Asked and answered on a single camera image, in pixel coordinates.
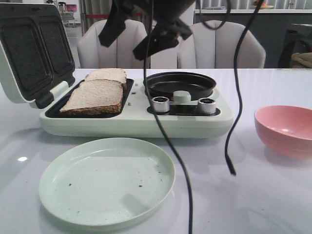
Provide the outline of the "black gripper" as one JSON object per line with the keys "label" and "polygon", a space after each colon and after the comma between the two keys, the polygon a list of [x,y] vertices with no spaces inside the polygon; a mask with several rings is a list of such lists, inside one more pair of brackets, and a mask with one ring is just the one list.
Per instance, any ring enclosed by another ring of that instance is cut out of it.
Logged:
{"label": "black gripper", "polygon": [[125,30],[125,21],[137,6],[158,24],[134,49],[136,59],[144,60],[160,51],[178,45],[178,34],[187,39],[191,30],[180,16],[194,3],[193,0],[115,0],[109,17],[98,39],[102,46],[109,47]]}

